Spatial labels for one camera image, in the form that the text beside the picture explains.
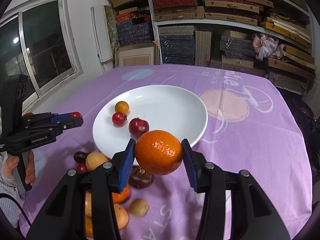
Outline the person left hand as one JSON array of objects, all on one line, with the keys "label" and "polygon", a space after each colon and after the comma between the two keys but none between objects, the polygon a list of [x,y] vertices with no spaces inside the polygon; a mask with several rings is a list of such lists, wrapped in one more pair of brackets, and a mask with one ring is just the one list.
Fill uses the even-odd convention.
[{"label": "person left hand", "polygon": [[[20,159],[19,157],[8,157],[3,160],[2,165],[2,177],[7,181],[8,184],[16,185],[14,179],[13,170],[17,167]],[[33,186],[36,180],[35,175],[35,163],[34,163],[34,153],[29,151],[28,153],[28,164],[25,168],[25,183]]]}]

